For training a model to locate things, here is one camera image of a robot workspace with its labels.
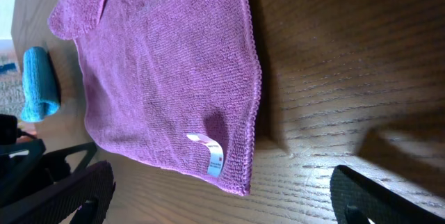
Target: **blue towel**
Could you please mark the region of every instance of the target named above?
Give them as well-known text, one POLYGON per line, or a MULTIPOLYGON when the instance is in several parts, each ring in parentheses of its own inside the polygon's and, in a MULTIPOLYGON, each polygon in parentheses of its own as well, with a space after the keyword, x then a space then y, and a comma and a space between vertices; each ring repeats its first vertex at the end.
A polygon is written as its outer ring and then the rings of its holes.
POLYGON ((56 80, 42 47, 32 47, 24 54, 23 91, 26 101, 22 120, 25 122, 42 121, 60 108, 56 80))

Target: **care label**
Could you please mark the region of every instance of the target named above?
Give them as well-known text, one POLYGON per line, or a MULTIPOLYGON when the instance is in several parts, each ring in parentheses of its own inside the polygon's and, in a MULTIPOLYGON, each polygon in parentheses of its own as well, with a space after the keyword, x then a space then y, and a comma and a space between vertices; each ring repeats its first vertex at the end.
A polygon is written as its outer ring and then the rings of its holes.
POLYGON ((223 169, 224 164, 224 154, 223 149, 220 144, 215 140, 210 139, 204 134, 187 134, 187 137, 191 141, 195 141, 196 143, 201 143, 209 148, 210 151, 210 163, 207 168, 207 174, 218 177, 223 169))

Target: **wooden surface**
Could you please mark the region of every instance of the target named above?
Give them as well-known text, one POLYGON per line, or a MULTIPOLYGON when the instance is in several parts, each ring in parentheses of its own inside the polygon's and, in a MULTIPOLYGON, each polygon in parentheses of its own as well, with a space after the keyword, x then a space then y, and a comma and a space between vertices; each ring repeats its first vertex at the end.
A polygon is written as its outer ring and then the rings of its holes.
MULTIPOLYGON (((16 0, 17 54, 51 54, 63 105, 37 125, 56 149, 90 141, 57 0, 16 0)), ((335 223, 329 181, 345 164, 445 217, 445 0, 250 0, 264 69, 252 193, 100 152, 117 190, 106 223, 335 223)))

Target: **purple towel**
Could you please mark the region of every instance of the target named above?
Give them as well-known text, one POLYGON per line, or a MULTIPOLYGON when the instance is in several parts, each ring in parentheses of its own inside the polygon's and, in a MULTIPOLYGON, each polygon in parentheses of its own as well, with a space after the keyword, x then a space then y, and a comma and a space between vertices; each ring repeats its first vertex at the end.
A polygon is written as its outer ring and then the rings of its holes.
POLYGON ((100 147, 249 193, 261 69, 248 0, 60 0, 48 23, 77 45, 100 147), (221 145, 218 177, 187 133, 221 145))

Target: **towel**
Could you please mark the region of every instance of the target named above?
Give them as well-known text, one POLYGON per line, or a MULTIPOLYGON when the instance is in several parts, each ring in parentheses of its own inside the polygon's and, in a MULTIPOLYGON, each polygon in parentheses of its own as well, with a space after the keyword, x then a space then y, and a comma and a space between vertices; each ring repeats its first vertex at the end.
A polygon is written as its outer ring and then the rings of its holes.
POLYGON ((56 80, 42 47, 32 47, 24 53, 23 92, 25 105, 21 119, 25 122, 40 122, 60 107, 56 80))
POLYGON ((76 43, 100 147, 250 192, 261 68, 248 0, 59 0, 48 24, 76 43), (189 133, 221 146, 219 174, 189 133))

